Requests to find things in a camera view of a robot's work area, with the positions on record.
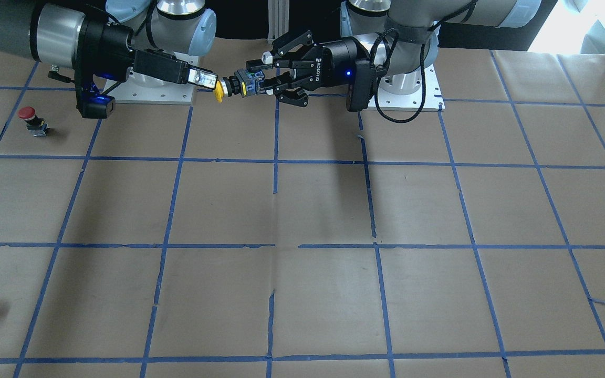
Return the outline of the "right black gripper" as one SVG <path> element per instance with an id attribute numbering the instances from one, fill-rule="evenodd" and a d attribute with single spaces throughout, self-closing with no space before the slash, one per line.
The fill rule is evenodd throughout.
<path id="1" fill-rule="evenodd" d="M 105 17 L 86 15 L 79 27 L 74 56 L 74 84 L 77 103 L 84 96 L 108 96 L 94 84 L 94 76 L 124 83 L 128 69 L 166 82 L 190 83 L 215 89 L 219 76 L 212 71 L 190 67 L 174 55 L 152 49 L 134 50 L 133 30 L 121 24 L 108 24 Z"/>

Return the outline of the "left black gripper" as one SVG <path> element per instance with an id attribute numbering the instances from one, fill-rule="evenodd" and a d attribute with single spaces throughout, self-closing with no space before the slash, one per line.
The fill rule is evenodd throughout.
<path id="1" fill-rule="evenodd" d="M 246 71 L 286 68 L 287 72 L 262 79 L 259 92 L 274 95 L 282 103 L 305 107 L 309 92 L 348 83 L 346 71 L 356 62 L 358 43 L 353 37 L 343 37 L 318 44 L 313 41 L 312 31 L 289 31 L 274 40 L 269 53 L 272 59 L 268 62 L 248 60 Z"/>

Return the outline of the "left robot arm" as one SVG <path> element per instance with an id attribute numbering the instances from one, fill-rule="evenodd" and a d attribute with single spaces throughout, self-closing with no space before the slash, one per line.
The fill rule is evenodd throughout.
<path id="1" fill-rule="evenodd" d="M 223 79 L 226 95 L 275 95 L 304 107 L 319 88 L 348 86 L 347 109 L 368 108 L 384 79 L 423 72 L 435 61 L 442 24 L 521 28 L 540 1 L 345 1 L 341 37 L 317 43 L 309 29 L 272 41 L 262 58 Z"/>

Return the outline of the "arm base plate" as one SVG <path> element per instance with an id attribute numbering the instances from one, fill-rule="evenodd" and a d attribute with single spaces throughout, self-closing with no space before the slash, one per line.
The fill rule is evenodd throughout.
<path id="1" fill-rule="evenodd" d="M 444 100 L 440 93 L 434 62 L 437 58 L 437 46 L 425 58 L 425 100 L 422 100 L 422 74 L 420 69 L 382 79 L 378 95 L 379 104 L 384 111 L 415 111 L 423 102 L 423 111 L 444 110 Z"/>
<path id="2" fill-rule="evenodd" d="M 197 86 L 169 83 L 128 69 L 128 80 L 108 95 L 116 103 L 191 105 Z"/>

